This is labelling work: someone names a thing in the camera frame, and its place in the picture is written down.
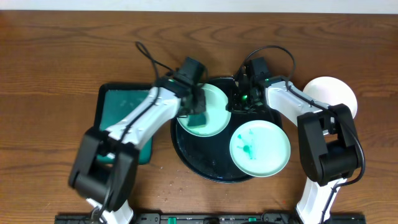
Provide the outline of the white plate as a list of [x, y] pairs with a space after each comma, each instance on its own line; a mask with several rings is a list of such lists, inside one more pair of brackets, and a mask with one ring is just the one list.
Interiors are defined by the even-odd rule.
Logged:
[[358, 102], [353, 90], [337, 78], [315, 78], [304, 87], [303, 92], [329, 105], [345, 104], [350, 109], [353, 118], [358, 112]]

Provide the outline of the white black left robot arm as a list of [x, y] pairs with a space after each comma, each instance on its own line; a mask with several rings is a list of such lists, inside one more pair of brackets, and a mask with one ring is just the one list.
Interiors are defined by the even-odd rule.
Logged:
[[89, 128], [83, 135], [68, 184], [93, 202], [91, 223], [129, 223], [127, 199], [134, 186], [139, 154], [167, 121], [205, 111], [203, 86], [161, 79], [126, 117], [105, 130]]

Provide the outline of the green yellow sponge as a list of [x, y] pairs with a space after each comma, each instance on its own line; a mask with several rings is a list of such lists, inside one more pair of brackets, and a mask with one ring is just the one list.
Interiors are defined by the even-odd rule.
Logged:
[[206, 113], [192, 114], [188, 116], [187, 126], [189, 128], [199, 128], [206, 126], [207, 116]]

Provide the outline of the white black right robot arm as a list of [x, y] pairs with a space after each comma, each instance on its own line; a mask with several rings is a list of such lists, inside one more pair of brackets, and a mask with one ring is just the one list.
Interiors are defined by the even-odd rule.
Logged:
[[349, 107], [317, 101], [287, 77], [273, 77], [238, 82], [226, 108], [238, 114], [277, 111], [296, 125], [307, 180], [293, 221], [332, 221], [330, 208], [339, 189], [361, 180], [366, 167]]

